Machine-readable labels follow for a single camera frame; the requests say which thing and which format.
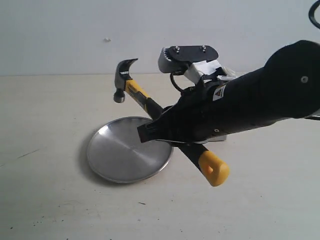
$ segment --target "table surface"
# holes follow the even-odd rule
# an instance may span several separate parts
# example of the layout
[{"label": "table surface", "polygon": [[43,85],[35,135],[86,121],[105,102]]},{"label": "table surface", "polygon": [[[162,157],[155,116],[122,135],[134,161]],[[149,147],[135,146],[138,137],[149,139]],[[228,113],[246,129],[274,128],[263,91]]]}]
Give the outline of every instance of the table surface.
[{"label": "table surface", "polygon": [[[162,106],[177,101],[167,75],[133,76]],[[88,141],[109,121],[147,115],[113,93],[112,75],[0,77],[1,239],[319,238],[319,122],[286,120],[206,144],[230,167],[219,187],[178,149],[157,175],[117,185],[89,169]]]}]

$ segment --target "metal plate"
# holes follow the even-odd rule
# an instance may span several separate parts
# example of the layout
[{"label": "metal plate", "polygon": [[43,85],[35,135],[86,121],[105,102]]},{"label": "metal plate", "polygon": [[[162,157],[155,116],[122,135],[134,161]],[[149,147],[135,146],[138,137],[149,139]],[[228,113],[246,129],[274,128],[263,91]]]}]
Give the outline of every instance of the metal plate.
[{"label": "metal plate", "polygon": [[151,122],[145,117],[125,117],[109,122],[91,139],[87,159],[91,169],[115,183],[135,183],[160,172],[173,148],[166,142],[141,143],[137,127]]}]

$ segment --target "screw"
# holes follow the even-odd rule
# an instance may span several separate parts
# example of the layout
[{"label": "screw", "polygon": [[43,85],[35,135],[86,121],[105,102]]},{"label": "screw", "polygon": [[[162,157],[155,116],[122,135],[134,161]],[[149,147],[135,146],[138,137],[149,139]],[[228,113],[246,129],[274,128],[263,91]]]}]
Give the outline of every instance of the screw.
[{"label": "screw", "polygon": [[306,84],[308,81],[309,81],[309,77],[307,77],[307,76],[301,77],[301,82],[302,82],[303,84]]},{"label": "screw", "polygon": [[179,53],[180,47],[179,47],[179,46],[175,46],[175,47],[174,47],[174,51],[175,51],[176,53]]}]

